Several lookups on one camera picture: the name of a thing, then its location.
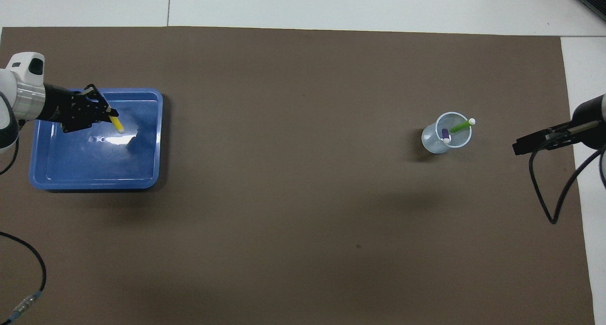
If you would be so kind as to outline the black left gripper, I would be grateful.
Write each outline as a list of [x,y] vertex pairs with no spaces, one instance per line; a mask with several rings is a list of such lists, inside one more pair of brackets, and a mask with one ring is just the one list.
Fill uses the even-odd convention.
[[44,84],[44,103],[37,120],[61,125],[63,133],[91,128],[107,118],[119,117],[94,84],[74,92],[52,84]]

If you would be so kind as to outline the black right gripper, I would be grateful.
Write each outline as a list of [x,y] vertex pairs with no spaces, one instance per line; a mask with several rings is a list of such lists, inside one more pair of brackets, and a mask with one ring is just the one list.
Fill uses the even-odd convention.
[[555,133],[567,133],[566,137],[552,144],[553,141],[547,139],[549,131],[537,131],[518,138],[513,143],[514,154],[520,156],[544,148],[563,148],[579,142],[588,148],[600,149],[606,141],[605,110],[604,95],[589,99],[576,107],[569,122],[552,127]]

